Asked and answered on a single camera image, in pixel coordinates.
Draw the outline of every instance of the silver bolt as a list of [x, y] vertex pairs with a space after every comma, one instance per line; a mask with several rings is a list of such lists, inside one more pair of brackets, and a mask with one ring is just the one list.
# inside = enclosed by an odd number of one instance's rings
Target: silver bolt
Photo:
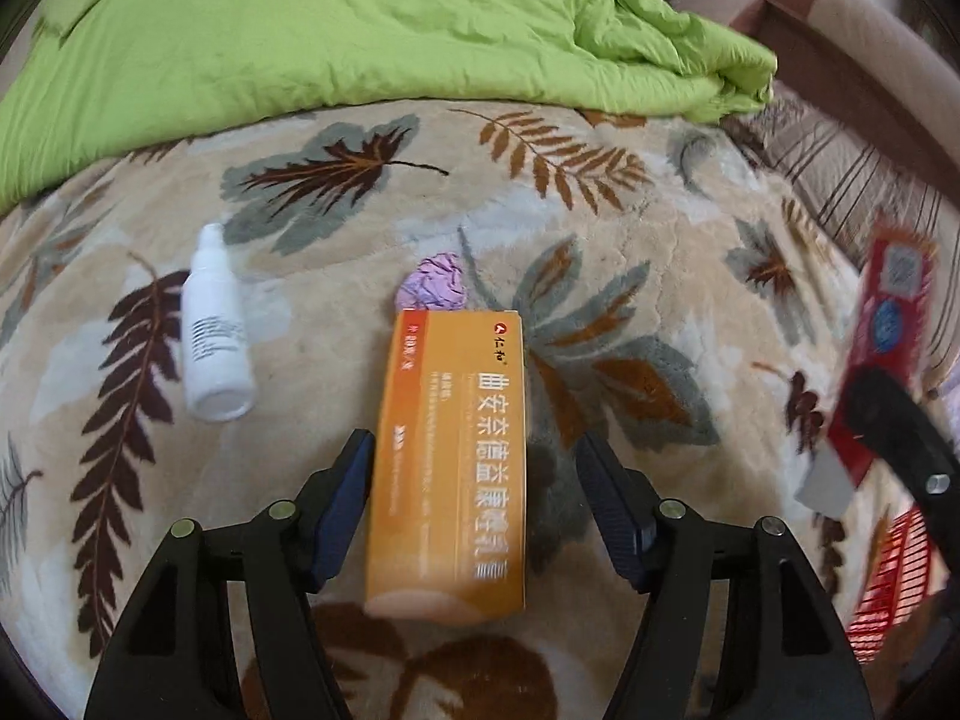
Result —
[[290, 519], [296, 512], [293, 501], [277, 501], [270, 507], [270, 517], [273, 519]]
[[686, 514], [686, 507], [680, 503], [680, 501], [675, 501], [673, 498], [667, 498], [665, 501], [661, 501], [661, 514], [667, 519], [683, 519], [683, 515]]
[[935, 473], [926, 479], [926, 491], [930, 495], [943, 495], [950, 486], [950, 478], [945, 473]]
[[184, 517], [184, 519], [178, 519], [170, 526], [170, 535], [173, 538], [186, 538], [186, 536], [193, 533], [193, 528], [193, 520]]
[[769, 533], [771, 536], [782, 536], [786, 533], [786, 525], [784, 521], [779, 517], [763, 517], [760, 520], [760, 527], [763, 528], [765, 533]]

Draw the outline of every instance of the floral blanket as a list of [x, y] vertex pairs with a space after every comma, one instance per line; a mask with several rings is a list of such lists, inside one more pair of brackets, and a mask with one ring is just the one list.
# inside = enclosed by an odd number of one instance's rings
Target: floral blanket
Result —
[[[226, 425], [190, 418], [179, 385], [179, 291], [215, 220], [260, 389]], [[602, 716], [642, 601], [584, 504], [586, 428], [705, 517], [779, 514], [851, 616], [902, 496], [877, 466], [842, 522], [793, 501], [857, 277], [784, 182], [679, 119], [325, 109], [100, 162], [0, 224], [0, 623], [69, 717], [174, 520], [244, 521], [376, 426], [397, 287], [439, 252], [459, 257], [467, 307], [523, 322], [527, 608], [467, 630], [371, 619], [361, 529], [314, 599], [358, 720]], [[238, 666], [265, 717], [242, 599]]]

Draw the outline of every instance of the green blanket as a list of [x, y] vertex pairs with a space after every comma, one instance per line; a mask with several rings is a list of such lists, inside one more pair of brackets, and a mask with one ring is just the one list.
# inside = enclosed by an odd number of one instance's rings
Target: green blanket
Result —
[[505, 98], [711, 121], [771, 52], [663, 0], [46, 0], [0, 101], [0, 213], [91, 162], [323, 105]]

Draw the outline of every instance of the crumpled pink paper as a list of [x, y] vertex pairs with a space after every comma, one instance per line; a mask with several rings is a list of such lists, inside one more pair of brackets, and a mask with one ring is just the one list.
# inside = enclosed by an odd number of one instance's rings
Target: crumpled pink paper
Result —
[[466, 304], [460, 258], [450, 251], [421, 260], [397, 291], [397, 311], [459, 311]]

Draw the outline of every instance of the bottle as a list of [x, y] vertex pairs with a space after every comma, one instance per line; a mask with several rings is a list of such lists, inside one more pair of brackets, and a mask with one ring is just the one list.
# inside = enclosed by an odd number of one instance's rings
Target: bottle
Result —
[[181, 295], [186, 406], [196, 418], [226, 422], [256, 397], [240, 290], [230, 270], [222, 224], [200, 230]]

